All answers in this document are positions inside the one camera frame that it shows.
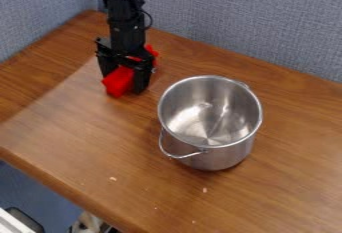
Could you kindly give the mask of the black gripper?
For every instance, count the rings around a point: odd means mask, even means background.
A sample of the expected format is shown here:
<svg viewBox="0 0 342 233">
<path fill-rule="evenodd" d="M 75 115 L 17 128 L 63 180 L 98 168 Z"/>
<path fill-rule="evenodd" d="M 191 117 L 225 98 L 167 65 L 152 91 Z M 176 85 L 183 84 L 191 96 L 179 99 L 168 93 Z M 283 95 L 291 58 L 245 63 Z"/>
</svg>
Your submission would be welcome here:
<svg viewBox="0 0 342 233">
<path fill-rule="evenodd" d="M 131 19 L 108 18 L 110 37 L 96 39 L 99 48 L 108 48 L 110 53 L 96 50 L 98 64 L 103 76 L 107 76 L 119 67 L 120 57 L 138 53 L 146 44 L 144 17 L 136 16 Z M 150 78 L 154 71 L 151 61 L 132 62 L 132 84 L 134 93 L 140 94 L 150 85 Z"/>
</svg>

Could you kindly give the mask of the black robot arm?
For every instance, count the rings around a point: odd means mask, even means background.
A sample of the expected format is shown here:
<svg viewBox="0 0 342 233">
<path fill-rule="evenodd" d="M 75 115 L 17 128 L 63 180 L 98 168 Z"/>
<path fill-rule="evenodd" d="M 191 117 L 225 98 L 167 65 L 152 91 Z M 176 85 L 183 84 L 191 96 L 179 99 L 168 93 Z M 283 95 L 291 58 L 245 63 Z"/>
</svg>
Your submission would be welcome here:
<svg viewBox="0 0 342 233">
<path fill-rule="evenodd" d="M 146 44 L 151 24 L 144 0 L 103 0 L 107 9 L 108 37 L 96 38 L 96 57 L 102 83 L 108 95 L 119 98 L 127 91 L 140 94 L 150 85 L 158 52 Z"/>
</svg>

